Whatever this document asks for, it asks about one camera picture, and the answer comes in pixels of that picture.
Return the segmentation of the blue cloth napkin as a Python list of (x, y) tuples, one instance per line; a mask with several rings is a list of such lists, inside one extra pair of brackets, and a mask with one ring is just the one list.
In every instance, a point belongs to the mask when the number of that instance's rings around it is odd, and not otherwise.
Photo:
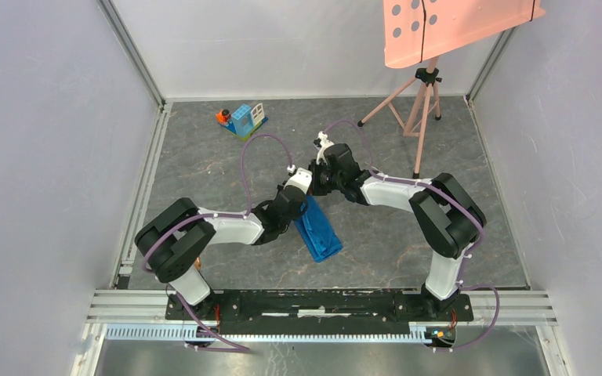
[(294, 221), (313, 260), (323, 262), (343, 250), (328, 217), (312, 196), (306, 197), (305, 212)]

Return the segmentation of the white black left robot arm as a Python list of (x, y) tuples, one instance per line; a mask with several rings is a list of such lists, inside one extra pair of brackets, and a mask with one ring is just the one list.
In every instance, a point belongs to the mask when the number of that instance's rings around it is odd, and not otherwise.
[(285, 233), (307, 207), (306, 189), (280, 187), (274, 199), (258, 204), (249, 214), (210, 211), (182, 197), (145, 225), (134, 243), (143, 267), (169, 284), (196, 319), (209, 317), (215, 308), (212, 289), (195, 266), (209, 246), (270, 243)]

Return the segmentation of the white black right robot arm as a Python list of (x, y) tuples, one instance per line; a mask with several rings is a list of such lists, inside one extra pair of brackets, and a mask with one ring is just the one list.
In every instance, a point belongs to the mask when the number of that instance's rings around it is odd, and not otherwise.
[(457, 179), (441, 173), (433, 179), (402, 179), (360, 168), (345, 143), (315, 139), (310, 162), (310, 191), (325, 196), (339, 191), (349, 202), (411, 212), (433, 250), (422, 286), (421, 307), (432, 320), (452, 311), (466, 253), (482, 238), (487, 219)]

